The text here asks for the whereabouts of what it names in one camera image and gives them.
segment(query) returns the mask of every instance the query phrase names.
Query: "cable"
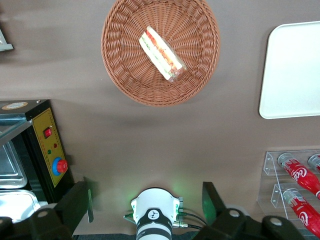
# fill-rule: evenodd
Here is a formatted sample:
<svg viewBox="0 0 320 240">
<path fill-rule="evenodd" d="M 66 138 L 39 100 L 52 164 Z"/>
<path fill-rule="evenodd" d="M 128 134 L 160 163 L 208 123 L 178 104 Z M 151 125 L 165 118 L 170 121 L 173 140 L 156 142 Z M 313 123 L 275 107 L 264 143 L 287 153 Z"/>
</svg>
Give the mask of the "cable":
<svg viewBox="0 0 320 240">
<path fill-rule="evenodd" d="M 182 215 L 182 216 L 191 216 L 191 217 L 194 217 L 196 219 L 199 219 L 201 222 L 203 222 L 205 225 L 207 225 L 206 221 L 203 220 L 201 217 L 197 216 L 197 215 L 194 215 L 192 213 L 188 213 L 188 212 L 179 212 L 179 215 Z"/>
<path fill-rule="evenodd" d="M 130 223 L 133 223 L 134 225 L 136 225 L 136 222 L 135 221 L 132 221 L 131 219 L 129 218 L 132 218 L 134 216 L 133 213 L 130 213 L 130 214 L 127 214 L 127 215 L 124 215 L 123 218 L 127 221 L 129 221 Z"/>
<path fill-rule="evenodd" d="M 196 225 L 192 225 L 192 224 L 188 224 L 188 228 L 192 228 L 192 229 L 199 229 L 199 230 L 201 230 L 201 229 L 202 229 L 202 227 L 200 227 L 200 226 L 196 226 Z"/>
</svg>

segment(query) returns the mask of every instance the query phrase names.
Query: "white tray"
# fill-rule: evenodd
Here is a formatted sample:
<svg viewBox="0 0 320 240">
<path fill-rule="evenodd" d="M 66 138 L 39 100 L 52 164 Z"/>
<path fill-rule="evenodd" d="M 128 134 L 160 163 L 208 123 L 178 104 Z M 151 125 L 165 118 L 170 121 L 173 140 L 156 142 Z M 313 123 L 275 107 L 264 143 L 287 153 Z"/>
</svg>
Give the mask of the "white tray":
<svg viewBox="0 0 320 240">
<path fill-rule="evenodd" d="M 320 21 L 283 24 L 269 36 L 260 115 L 320 115 Z"/>
</svg>

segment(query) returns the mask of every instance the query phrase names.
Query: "yellow control panel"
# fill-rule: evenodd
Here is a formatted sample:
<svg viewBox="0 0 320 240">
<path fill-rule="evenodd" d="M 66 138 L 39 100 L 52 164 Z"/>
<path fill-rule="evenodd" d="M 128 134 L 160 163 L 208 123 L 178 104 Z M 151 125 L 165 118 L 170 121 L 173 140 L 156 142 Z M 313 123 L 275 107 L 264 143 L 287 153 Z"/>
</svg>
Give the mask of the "yellow control panel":
<svg viewBox="0 0 320 240">
<path fill-rule="evenodd" d="M 51 109 L 48 108 L 32 121 L 52 184 L 56 187 L 67 171 L 68 165 Z"/>
</svg>

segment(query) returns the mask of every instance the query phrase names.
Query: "red switch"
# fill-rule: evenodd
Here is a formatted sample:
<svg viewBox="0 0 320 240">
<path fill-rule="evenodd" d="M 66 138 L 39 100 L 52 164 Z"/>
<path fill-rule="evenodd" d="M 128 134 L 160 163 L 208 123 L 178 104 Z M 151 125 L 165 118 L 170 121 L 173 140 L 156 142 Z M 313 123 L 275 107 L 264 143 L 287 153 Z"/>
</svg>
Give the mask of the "red switch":
<svg viewBox="0 0 320 240">
<path fill-rule="evenodd" d="M 47 139 L 48 137 L 50 137 L 52 135 L 52 132 L 51 132 L 51 129 L 50 127 L 46 128 L 44 131 L 43 131 L 43 135 L 44 135 L 44 138 Z"/>
<path fill-rule="evenodd" d="M 61 159 L 58 161 L 57 165 L 56 165 L 56 170 L 58 171 L 58 173 L 62 174 L 65 173 L 68 170 L 68 163 L 66 160 Z"/>
</svg>

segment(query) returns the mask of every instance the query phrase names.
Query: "round sticker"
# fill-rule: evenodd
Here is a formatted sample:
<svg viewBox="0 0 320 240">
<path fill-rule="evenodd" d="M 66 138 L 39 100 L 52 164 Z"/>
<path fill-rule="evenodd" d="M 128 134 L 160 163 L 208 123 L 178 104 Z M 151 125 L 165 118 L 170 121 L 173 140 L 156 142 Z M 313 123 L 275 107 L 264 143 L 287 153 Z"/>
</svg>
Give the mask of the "round sticker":
<svg viewBox="0 0 320 240">
<path fill-rule="evenodd" d="M 19 109 L 19 108 L 23 108 L 24 106 L 27 106 L 28 103 L 25 101 L 22 102 L 14 102 L 14 103 L 10 103 L 8 105 L 5 105 L 2 107 L 3 110 L 13 110 L 13 109 Z"/>
<path fill-rule="evenodd" d="M 157 210 L 151 210 L 149 213 L 148 213 L 148 218 L 151 219 L 151 220 L 156 220 L 160 217 L 160 214 Z"/>
</svg>

